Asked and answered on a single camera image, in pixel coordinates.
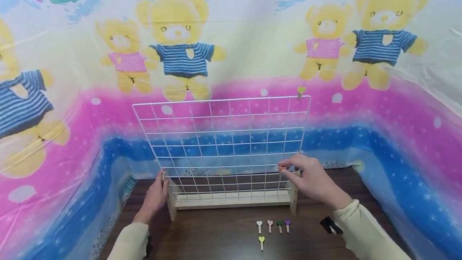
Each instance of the plastic backdrop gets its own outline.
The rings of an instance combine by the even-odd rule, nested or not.
[[[97,258],[135,180],[158,172],[132,104],[256,98],[210,112],[283,113],[258,98],[300,93],[308,120],[271,127],[305,126],[303,153],[354,166],[417,259],[459,259],[461,18],[460,0],[0,0],[2,258]],[[137,112],[194,124],[174,122],[188,109]],[[251,136],[198,141],[246,154],[285,135]]]

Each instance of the dark wooden surface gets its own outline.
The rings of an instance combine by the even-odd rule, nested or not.
[[[405,251],[402,239],[352,168],[330,170],[328,174],[354,199],[358,199],[378,220],[386,232]],[[131,223],[141,207],[152,181],[138,181],[127,201],[106,245],[101,252],[105,260],[121,230]],[[292,217],[288,206],[203,209],[178,211],[171,222],[165,206],[151,224],[156,260],[349,260],[356,259],[344,247],[341,236],[329,235],[319,221],[332,211],[322,203],[299,193],[297,215]],[[279,234],[276,220],[292,221],[290,234]],[[262,220],[265,236],[264,252],[259,249],[257,220]],[[267,220],[273,220],[273,233],[268,234]]]

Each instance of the white wire grid panel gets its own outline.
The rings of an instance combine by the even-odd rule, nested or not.
[[[134,104],[176,201],[287,196],[277,162],[301,150],[311,97]]]

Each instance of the bear in blue striped shirt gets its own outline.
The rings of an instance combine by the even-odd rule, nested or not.
[[[168,101],[186,98],[188,90],[195,100],[212,97],[207,77],[207,62],[222,61],[226,50],[200,42],[209,16],[205,0],[142,0],[137,14],[158,44],[142,51],[150,59],[164,64],[163,94]]]
[[[0,172],[10,178],[27,177],[42,166],[43,142],[66,144],[69,130],[51,120],[54,110],[43,91],[53,84],[45,70],[21,72],[14,38],[0,18]]]
[[[396,65],[401,51],[413,55],[425,53],[428,43],[405,27],[428,1],[355,0],[362,29],[342,38],[356,48],[353,67],[342,81],[344,89],[355,89],[367,77],[371,88],[386,90],[390,83],[386,69]]]

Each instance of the yellow teddy bear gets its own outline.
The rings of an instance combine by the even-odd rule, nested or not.
[[[428,44],[404,28],[429,0],[355,0],[362,30],[355,30],[343,40],[356,48],[353,67],[343,78],[346,90],[359,86],[368,77],[369,86],[377,90],[389,87],[385,68],[396,65],[401,50],[422,55]]]
[[[0,173],[10,178],[27,177],[45,160],[43,142],[64,145],[69,130],[53,120],[53,105],[43,91],[53,85],[43,70],[21,72],[14,38],[0,18]]]
[[[142,0],[136,11],[140,22],[158,42],[149,45],[143,53],[164,63],[165,98],[171,102],[183,101],[189,90],[196,100],[210,99],[212,92],[207,83],[206,60],[224,60],[226,50],[199,41],[209,16],[207,2]]]
[[[100,59],[102,65],[114,66],[119,89],[130,93],[133,86],[142,93],[152,91],[151,77],[146,68],[157,65],[140,53],[140,28],[133,20],[107,20],[97,22],[96,30],[113,51]]]
[[[322,80],[329,81],[335,77],[338,59],[350,53],[340,37],[343,35],[353,8],[326,4],[311,7],[305,16],[314,37],[295,46],[296,53],[306,53],[305,65],[300,73],[303,80],[310,80],[319,71]]]

